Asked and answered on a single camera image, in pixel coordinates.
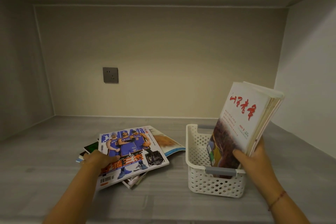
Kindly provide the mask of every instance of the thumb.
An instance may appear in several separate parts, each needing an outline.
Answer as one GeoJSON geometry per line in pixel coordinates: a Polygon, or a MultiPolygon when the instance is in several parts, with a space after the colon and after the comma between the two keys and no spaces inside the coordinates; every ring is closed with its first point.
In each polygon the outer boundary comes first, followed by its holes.
{"type": "Polygon", "coordinates": [[[241,150],[233,150],[233,156],[245,167],[247,164],[249,157],[246,156],[241,150]]]}
{"type": "Polygon", "coordinates": [[[109,157],[109,162],[114,163],[120,159],[120,156],[109,157]]]}

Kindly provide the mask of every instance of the white magazine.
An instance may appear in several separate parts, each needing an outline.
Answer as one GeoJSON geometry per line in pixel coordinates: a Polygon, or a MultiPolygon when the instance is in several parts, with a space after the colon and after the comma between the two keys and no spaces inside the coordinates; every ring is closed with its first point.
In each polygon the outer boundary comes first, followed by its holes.
{"type": "Polygon", "coordinates": [[[98,150],[109,156],[118,155],[120,160],[102,169],[97,189],[169,164],[148,127],[100,134],[98,150]]]}

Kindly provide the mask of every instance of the black inset picture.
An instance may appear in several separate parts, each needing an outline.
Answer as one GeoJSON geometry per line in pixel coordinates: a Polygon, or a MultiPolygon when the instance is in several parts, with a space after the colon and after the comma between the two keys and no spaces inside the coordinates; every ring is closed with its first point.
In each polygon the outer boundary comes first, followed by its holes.
{"type": "Polygon", "coordinates": [[[145,157],[147,159],[149,166],[160,165],[162,162],[165,162],[159,151],[153,151],[151,153],[147,153],[145,154],[145,157]]]}

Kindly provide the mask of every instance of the forearm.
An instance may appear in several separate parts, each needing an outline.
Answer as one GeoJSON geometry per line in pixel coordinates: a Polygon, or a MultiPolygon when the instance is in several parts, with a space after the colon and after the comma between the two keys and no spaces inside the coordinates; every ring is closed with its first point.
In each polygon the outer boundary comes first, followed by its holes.
{"type": "MultiPolygon", "coordinates": [[[[275,202],[281,193],[284,191],[278,180],[272,179],[268,183],[259,188],[260,193],[266,200],[268,205],[275,202]]],[[[305,217],[300,208],[294,203],[294,201],[285,193],[274,205],[271,207],[271,213],[273,215],[276,224],[307,224],[308,219],[305,217]]]]}
{"type": "Polygon", "coordinates": [[[99,173],[99,168],[84,163],[43,223],[78,223],[79,219],[85,221],[99,173]]]}

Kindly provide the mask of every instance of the perforated basket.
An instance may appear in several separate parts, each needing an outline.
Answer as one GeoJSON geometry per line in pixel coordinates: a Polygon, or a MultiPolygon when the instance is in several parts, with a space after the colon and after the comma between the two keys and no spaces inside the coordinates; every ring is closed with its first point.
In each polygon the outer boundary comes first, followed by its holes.
{"type": "Polygon", "coordinates": [[[211,167],[207,144],[211,135],[199,134],[198,128],[210,128],[197,124],[186,127],[186,155],[188,186],[192,192],[225,197],[241,197],[246,183],[246,174],[241,169],[211,167]],[[231,179],[213,177],[213,174],[233,176],[231,179]]]}

